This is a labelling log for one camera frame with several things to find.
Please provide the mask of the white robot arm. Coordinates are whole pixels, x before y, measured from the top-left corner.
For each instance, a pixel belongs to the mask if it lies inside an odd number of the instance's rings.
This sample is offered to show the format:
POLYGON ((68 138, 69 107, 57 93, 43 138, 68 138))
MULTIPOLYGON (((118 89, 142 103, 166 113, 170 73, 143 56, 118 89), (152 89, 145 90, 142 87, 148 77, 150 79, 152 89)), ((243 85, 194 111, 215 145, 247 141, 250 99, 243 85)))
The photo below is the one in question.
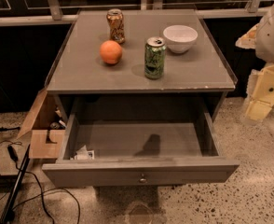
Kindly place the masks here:
POLYGON ((244 112, 247 120, 262 121, 274 107, 274 4, 235 45, 254 49, 256 57, 266 62, 260 71, 253 70, 249 75, 244 112))

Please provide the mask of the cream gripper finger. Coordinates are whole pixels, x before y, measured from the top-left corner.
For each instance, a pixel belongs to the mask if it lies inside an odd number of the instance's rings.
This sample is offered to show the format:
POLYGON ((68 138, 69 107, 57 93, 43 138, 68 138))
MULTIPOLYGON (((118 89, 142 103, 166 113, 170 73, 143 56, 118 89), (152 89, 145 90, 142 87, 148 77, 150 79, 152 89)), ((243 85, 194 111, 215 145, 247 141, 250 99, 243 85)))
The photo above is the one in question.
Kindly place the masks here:
POLYGON ((246 92, 244 117, 262 121, 274 107, 274 63, 267 63, 260 71, 252 70, 246 92))

